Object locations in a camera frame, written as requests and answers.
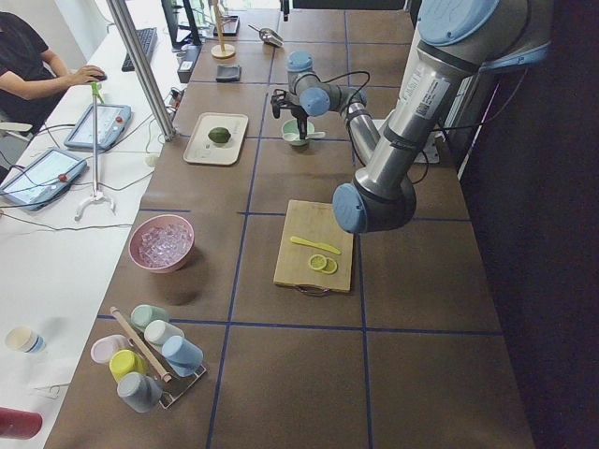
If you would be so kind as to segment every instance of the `red cup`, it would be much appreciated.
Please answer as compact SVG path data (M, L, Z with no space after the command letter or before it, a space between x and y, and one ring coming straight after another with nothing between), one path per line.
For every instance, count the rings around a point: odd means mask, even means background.
M41 429L41 414L0 407L0 438L27 440Z

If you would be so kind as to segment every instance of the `keyboard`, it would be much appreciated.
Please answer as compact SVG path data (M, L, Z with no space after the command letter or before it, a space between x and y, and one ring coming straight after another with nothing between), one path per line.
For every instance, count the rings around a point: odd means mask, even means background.
M156 46L156 41L158 40L158 34L155 28L141 28L139 30L135 30L138 34L139 43L141 44L141 48L145 53L148 61L152 59L153 49ZM123 66L121 67L123 72L132 72L135 70L133 67L133 61L129 54L127 54L123 61Z

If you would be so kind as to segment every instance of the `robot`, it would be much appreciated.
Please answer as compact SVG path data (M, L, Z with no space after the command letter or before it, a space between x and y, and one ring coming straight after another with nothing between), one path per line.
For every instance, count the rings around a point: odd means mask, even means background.
M545 59L552 12L552 0L424 0L418 14L420 40L412 44L417 62L404 77L396 108L381 132L360 89L322 82L308 52L289 55L288 91L275 90L270 101L274 117L289 109L299 138L305 138L308 117L338 112L365 164L333 195L343 230L384 231L412 219L416 193L407 172L441 111L474 73L518 70Z

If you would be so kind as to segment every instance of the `lemon slice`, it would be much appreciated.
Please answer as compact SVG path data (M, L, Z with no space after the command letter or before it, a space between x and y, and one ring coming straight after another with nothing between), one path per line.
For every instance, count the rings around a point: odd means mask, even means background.
M322 254L314 254L312 257L310 257L310 259L308 260L308 265L310 266L311 269L313 269L314 271L320 271L323 268L327 267L327 259L328 257L325 257Z
M333 274L335 271L337 271L337 262L335 262L334 259L327 257L327 264L320 269L320 272L323 274Z

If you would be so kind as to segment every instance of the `white table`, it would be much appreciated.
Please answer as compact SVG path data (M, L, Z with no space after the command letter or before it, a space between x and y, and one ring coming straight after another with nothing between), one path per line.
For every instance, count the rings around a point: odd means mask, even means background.
M153 55L152 69L160 92L166 97L171 87L181 89L183 86L179 83L176 57L170 50L165 33L164 16L159 4L156 10L148 5L141 12L132 11L138 28L158 28L159 41ZM132 108L133 117L124 131L126 135L151 116L151 109L136 73L121 71L124 56L123 41L112 26L90 63L101 66L108 74L109 78L102 82L100 91L105 101ZM75 123L91 102L89 86L71 88L48 119L47 125ZM60 128L51 130L63 148L68 131ZM5 214L56 228L131 225L153 171L145 162L146 152L161 152L162 139L159 135L158 125L148 120L122 143L100 155L99 180L102 183L120 189L141 180L122 191L102 188L116 202L114 214L108 203L97 203L84 210L79 222L74 221L77 206L92 193L91 169L77 180L77 185L66 195L42 210L29 212L5 209ZM27 166L51 146L54 143L50 135L40 134L23 153L19 164ZM91 153L79 152L79 155L87 157ZM6 204L0 199L0 208ZM14 326L30 326L47 341L44 351L35 355L13 352L3 342L0 344L0 366L3 369L0 377L0 406L39 412L44 419L42 429L31 440L0 439L0 448L43 447L129 231L128 226L52 231L7 216L0 218L3 291L0 336L3 339ZM32 388L34 384L55 383L61 385L52 389Z

